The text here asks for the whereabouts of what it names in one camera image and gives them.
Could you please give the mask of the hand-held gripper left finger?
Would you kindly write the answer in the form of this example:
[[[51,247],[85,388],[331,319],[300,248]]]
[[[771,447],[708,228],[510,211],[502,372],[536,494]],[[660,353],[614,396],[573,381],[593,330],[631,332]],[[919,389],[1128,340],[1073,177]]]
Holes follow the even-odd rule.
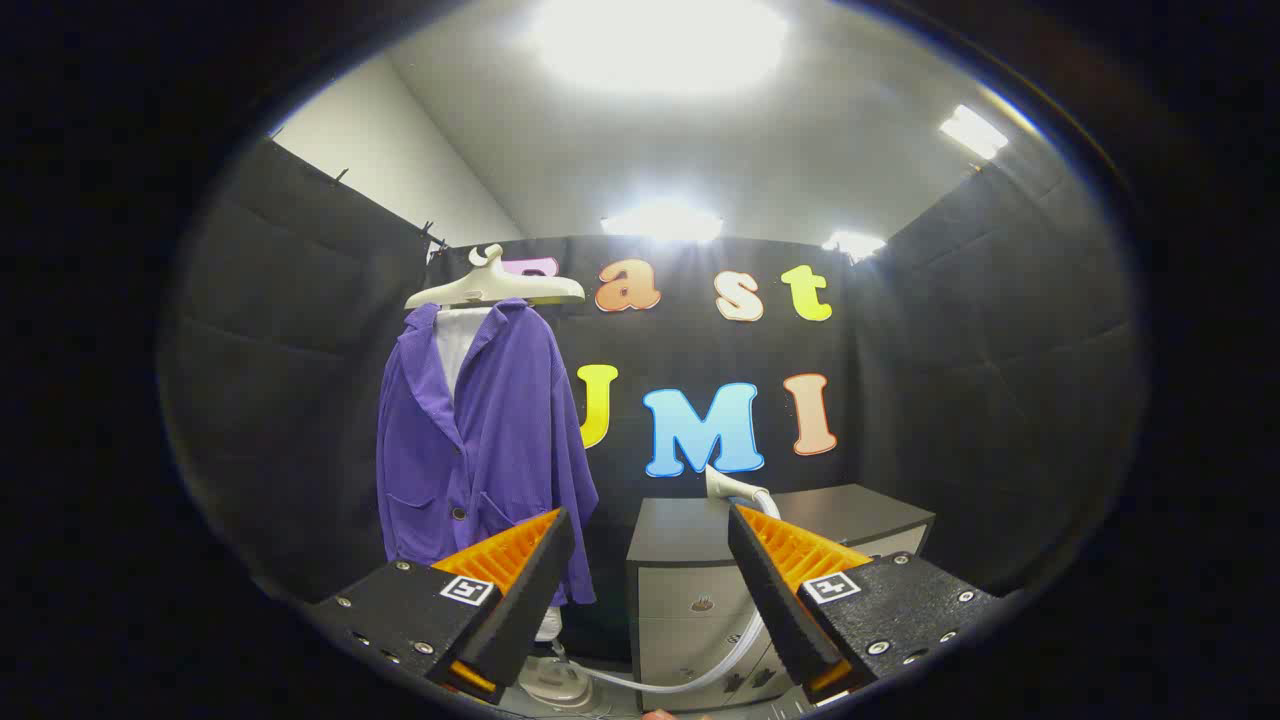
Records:
[[[305,607],[326,639],[397,683],[497,706],[516,685],[576,547],[559,509],[426,565],[397,559]]]

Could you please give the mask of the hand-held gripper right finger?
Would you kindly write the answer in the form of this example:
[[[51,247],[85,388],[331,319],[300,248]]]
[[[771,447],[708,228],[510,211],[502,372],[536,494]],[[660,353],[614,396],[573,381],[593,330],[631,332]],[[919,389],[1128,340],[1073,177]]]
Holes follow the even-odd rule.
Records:
[[[914,553],[873,559],[741,503],[727,515],[727,544],[812,705],[923,665],[1005,603]]]

